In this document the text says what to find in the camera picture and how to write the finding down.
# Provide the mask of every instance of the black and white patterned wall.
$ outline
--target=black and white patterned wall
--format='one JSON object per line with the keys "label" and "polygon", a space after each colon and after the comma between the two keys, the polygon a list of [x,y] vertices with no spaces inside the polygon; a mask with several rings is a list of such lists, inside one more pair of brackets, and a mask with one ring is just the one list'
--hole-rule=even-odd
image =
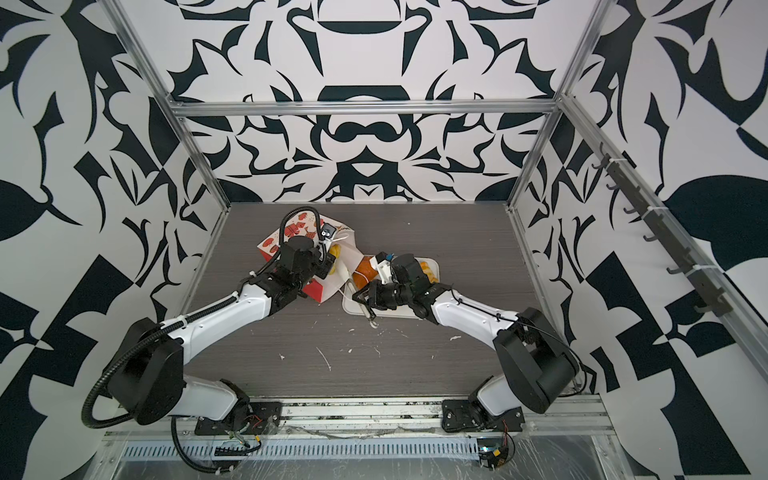
{"label": "black and white patterned wall", "polygon": [[[763,317],[765,18],[760,0],[619,0],[575,89]],[[518,205],[590,390],[640,478],[768,478],[768,386],[597,162],[563,120]]]}
{"label": "black and white patterned wall", "polygon": [[124,0],[180,101],[536,98],[594,0]]}
{"label": "black and white patterned wall", "polygon": [[231,201],[506,200],[543,114],[191,118]]}
{"label": "black and white patterned wall", "polygon": [[[136,320],[177,314],[220,214],[94,0],[0,7],[3,478],[62,478]],[[97,403],[107,418],[116,405]]]}

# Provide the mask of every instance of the white scrap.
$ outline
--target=white scrap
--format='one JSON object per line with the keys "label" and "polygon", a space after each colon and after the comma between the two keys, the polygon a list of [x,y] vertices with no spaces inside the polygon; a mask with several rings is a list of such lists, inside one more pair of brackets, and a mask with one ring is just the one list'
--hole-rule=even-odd
{"label": "white scrap", "polygon": [[331,371],[331,364],[328,363],[328,359],[326,358],[325,355],[323,355],[323,360],[326,361],[326,365],[328,366],[328,371],[330,372]]}

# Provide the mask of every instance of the dark wood tabletop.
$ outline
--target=dark wood tabletop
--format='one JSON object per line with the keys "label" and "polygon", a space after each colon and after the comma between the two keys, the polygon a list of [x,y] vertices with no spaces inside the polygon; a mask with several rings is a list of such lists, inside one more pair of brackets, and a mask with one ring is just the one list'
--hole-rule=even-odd
{"label": "dark wood tabletop", "polygon": [[[192,308],[232,293],[263,265],[258,244],[295,206],[234,204]],[[462,295],[505,310],[538,307],[501,203],[315,207],[353,228],[365,254],[430,257],[438,262],[440,281]],[[373,329],[363,316],[344,312],[341,299],[337,293],[319,305],[299,298],[208,347],[185,372],[228,379],[252,396],[293,397],[467,395],[501,372],[495,351],[465,333],[383,317]]]}

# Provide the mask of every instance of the paper bag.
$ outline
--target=paper bag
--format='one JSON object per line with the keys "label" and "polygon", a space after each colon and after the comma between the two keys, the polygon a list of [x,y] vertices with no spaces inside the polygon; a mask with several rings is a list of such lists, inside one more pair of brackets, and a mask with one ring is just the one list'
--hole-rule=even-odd
{"label": "paper bag", "polygon": [[[320,215],[321,228],[325,222],[336,227],[335,240],[333,241],[331,248],[333,252],[338,253],[338,255],[336,255],[336,263],[334,263],[331,273],[329,273],[324,280],[314,276],[310,283],[304,287],[304,293],[312,297],[318,303],[325,302],[341,289],[349,278],[350,272],[354,272],[355,268],[360,264],[360,261],[362,261],[362,253],[355,247],[355,231],[344,223]],[[272,258],[272,255],[277,252],[277,234],[278,230],[275,230],[272,235],[269,235],[259,245],[259,250],[265,260],[269,260]],[[304,235],[309,237],[315,242],[315,245],[318,245],[319,241],[315,228],[315,215],[309,212],[302,212],[291,218],[286,224],[285,240],[288,241],[288,239],[294,235]]]}

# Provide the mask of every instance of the white tray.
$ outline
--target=white tray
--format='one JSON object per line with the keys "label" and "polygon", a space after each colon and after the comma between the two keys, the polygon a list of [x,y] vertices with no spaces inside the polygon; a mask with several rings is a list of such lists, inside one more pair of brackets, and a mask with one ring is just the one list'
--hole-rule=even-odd
{"label": "white tray", "polygon": [[[438,266],[437,262],[435,262],[431,258],[424,258],[424,257],[416,257],[416,259],[421,262],[427,262],[427,265],[429,265],[429,268],[432,269],[432,273],[435,274],[435,277],[438,281],[440,281],[440,267]],[[349,285],[349,282],[344,284],[344,291],[342,295],[342,301],[341,306],[344,309],[345,312],[347,312],[349,315],[363,315],[368,316],[368,312],[366,312],[365,307],[357,303],[356,301],[352,300],[352,295],[355,293],[354,287]],[[375,310],[376,316],[390,316],[395,318],[418,318],[416,314],[411,310],[410,306],[407,305],[401,305],[397,307],[397,310]]]}

